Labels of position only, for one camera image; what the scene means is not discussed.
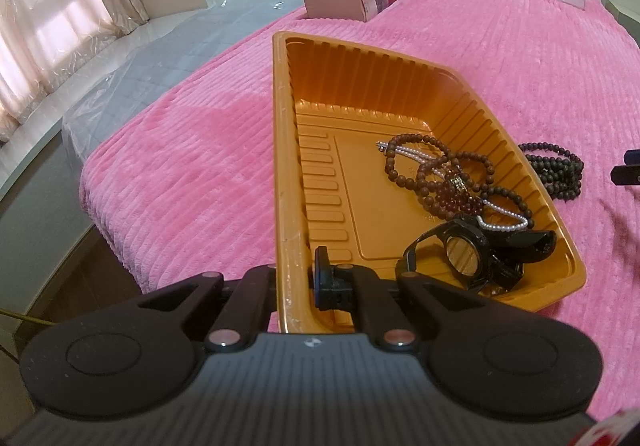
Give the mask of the black smart watch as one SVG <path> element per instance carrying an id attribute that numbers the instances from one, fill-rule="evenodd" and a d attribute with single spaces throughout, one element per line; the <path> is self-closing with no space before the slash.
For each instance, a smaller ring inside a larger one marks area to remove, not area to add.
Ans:
<path id="1" fill-rule="evenodd" d="M 489 241 L 471 219 L 449 220 L 413 240 L 402 255 L 407 272 L 418 270 L 418 248 L 432 237 L 442 243 L 454 277 L 466 290 L 478 293 L 489 283 Z"/>

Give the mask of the white pearl strand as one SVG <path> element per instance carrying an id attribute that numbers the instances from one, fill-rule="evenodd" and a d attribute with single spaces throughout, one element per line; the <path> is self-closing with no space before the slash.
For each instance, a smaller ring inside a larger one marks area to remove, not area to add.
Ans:
<path id="1" fill-rule="evenodd" d="M 418 197 L 420 206 L 444 221 L 469 218 L 489 232 L 530 229 L 527 203 L 510 189 L 494 184 L 494 167 L 486 156 L 450 149 L 433 136 L 399 134 L 378 141 L 384 173 L 396 186 Z"/>

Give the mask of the black fitness band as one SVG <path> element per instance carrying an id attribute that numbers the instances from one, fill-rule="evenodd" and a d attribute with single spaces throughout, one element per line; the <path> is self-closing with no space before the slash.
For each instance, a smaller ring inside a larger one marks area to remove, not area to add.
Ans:
<path id="1" fill-rule="evenodd" d="M 544 261 L 555 251 L 555 231 L 491 232 L 490 281 L 509 291 L 524 277 L 524 265 Z"/>

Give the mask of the pink plush blanket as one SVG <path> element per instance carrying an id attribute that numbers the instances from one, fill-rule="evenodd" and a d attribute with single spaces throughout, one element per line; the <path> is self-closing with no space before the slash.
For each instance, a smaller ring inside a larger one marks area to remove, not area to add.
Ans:
<path id="1" fill-rule="evenodd" d="M 611 169 L 639 143 L 639 49 L 600 0 L 398 0 L 367 23 L 296 10 L 102 143 L 80 199 L 150 292 L 274 261 L 286 331 L 347 331 L 303 276 L 318 246 L 390 275 L 435 224 L 390 183 L 377 140 L 422 132 L 494 164 L 558 232 L 506 302 L 596 341 L 606 417 L 639 403 L 639 192 Z"/>

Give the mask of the pink curtain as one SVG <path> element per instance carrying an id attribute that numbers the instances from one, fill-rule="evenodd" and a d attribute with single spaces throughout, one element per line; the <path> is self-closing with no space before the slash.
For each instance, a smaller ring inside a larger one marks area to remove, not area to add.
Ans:
<path id="1" fill-rule="evenodd" d="M 141 0 L 1 0 L 1 140 L 91 58 L 149 19 Z"/>

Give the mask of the clear plastic mattress cover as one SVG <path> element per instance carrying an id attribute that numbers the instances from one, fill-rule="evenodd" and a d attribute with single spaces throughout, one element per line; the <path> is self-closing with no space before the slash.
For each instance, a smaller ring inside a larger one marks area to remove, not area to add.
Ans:
<path id="1" fill-rule="evenodd" d="M 72 169 L 79 172 L 96 147 L 214 56 L 302 4 L 218 0 L 133 50 L 63 116 L 62 140 Z"/>

